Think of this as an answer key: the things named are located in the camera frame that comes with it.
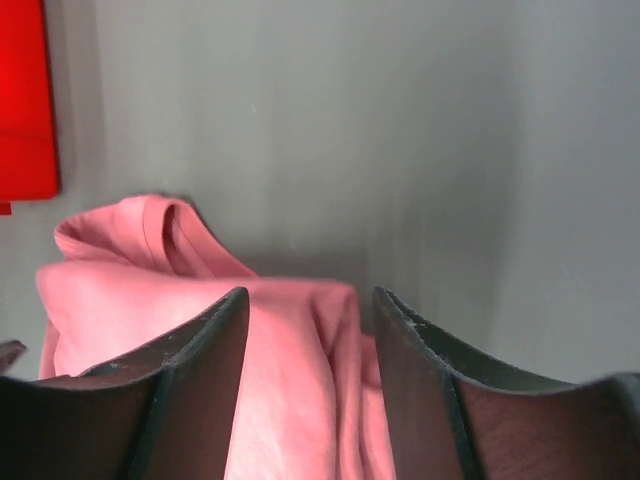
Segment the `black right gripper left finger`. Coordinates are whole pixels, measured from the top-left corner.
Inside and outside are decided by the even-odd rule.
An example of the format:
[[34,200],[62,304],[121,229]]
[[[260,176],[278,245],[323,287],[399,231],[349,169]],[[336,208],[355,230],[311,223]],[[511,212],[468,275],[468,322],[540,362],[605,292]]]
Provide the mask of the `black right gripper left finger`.
[[5,479],[221,479],[249,326],[236,288],[78,376],[1,379]]

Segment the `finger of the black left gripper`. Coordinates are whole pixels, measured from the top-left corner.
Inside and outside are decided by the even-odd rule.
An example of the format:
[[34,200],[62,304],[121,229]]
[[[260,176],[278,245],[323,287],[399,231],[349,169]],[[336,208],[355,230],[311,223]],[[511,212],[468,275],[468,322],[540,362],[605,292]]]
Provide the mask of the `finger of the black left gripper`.
[[0,373],[7,373],[27,351],[19,340],[8,340],[0,344]]

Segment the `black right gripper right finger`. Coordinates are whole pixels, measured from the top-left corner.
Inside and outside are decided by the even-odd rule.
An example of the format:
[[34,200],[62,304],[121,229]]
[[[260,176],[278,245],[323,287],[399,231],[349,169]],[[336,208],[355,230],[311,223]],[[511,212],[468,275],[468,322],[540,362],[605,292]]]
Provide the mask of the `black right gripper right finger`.
[[373,293],[400,479],[635,479],[639,377],[570,384],[495,359]]

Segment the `pink t shirt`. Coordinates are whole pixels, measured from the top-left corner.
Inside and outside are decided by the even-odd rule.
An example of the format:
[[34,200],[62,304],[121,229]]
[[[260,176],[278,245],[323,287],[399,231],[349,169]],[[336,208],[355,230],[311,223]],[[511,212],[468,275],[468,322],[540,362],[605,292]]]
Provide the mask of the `pink t shirt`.
[[375,344],[352,286],[261,277],[188,203],[159,195],[70,217],[54,239],[63,260],[36,275],[42,377],[76,376],[243,287],[249,334],[227,477],[394,477]]

